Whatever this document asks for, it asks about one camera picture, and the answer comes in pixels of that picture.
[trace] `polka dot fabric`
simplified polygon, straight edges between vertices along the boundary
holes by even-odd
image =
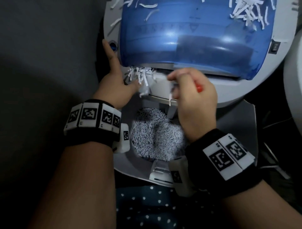
[[[128,187],[116,189],[116,198],[117,228],[225,227],[221,222],[226,220],[206,190],[184,198],[159,185]]]

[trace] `wristband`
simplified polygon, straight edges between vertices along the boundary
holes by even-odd
[[[199,189],[219,198],[236,195],[262,179],[255,157],[231,134],[215,129],[186,149],[188,174]]]
[[[120,140],[120,120],[121,112],[102,100],[74,106],[64,128],[66,146],[94,141],[112,147],[113,141]]]

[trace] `black wristband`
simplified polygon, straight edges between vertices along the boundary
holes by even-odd
[[[203,149],[225,135],[218,129],[212,130],[186,149],[190,180],[197,188],[207,189],[211,194],[219,198],[246,191],[262,180],[254,164],[251,164],[238,175],[228,180],[221,176],[208,156],[203,152]]]
[[[106,114],[108,114],[111,117],[111,124],[113,122],[113,119],[117,118],[118,127],[115,126],[115,128],[116,128],[116,130],[118,130],[118,133],[117,133],[117,131],[112,132],[111,128],[110,128],[110,130],[109,129],[108,130],[102,129],[100,123],[102,122],[101,116],[102,116],[102,113],[104,111],[103,104],[105,104],[104,106],[107,105],[107,106],[111,107],[110,109],[114,109],[113,105],[111,105],[108,102],[98,100],[98,99],[89,99],[89,100],[85,101],[85,103],[86,104],[87,103],[93,103],[97,107],[97,108],[93,108],[94,112],[97,110],[96,117],[91,118],[91,120],[95,120],[95,124],[94,124],[93,127],[85,127],[85,126],[82,127],[81,126],[81,118],[83,118],[84,115],[83,115],[83,111],[81,110],[78,113],[78,117],[73,118],[73,119],[77,119],[76,126],[73,127],[70,130],[65,131],[66,146],[80,145],[80,144],[84,144],[84,143],[87,143],[87,142],[90,142],[90,141],[94,141],[94,142],[99,142],[99,143],[105,144],[109,147],[112,147],[113,141],[119,141],[119,138],[120,138],[120,131],[119,131],[119,129],[120,129],[120,117],[114,115],[113,112],[109,112],[109,111],[106,110],[106,112],[107,112]]]

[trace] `blue transparent bin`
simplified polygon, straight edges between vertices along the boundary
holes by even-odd
[[[232,19],[233,7],[226,0],[136,0],[124,5],[120,54],[123,66],[143,63],[174,63],[175,67],[224,72],[251,80],[261,68],[271,41],[275,11],[270,0],[261,6],[262,15],[269,6],[269,26],[257,31],[246,27],[242,19]],[[147,15],[155,9],[150,18]]]

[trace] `gray floor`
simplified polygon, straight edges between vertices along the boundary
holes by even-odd
[[[62,151],[70,107],[97,89],[104,7],[105,0],[0,2],[1,224],[26,224]]]

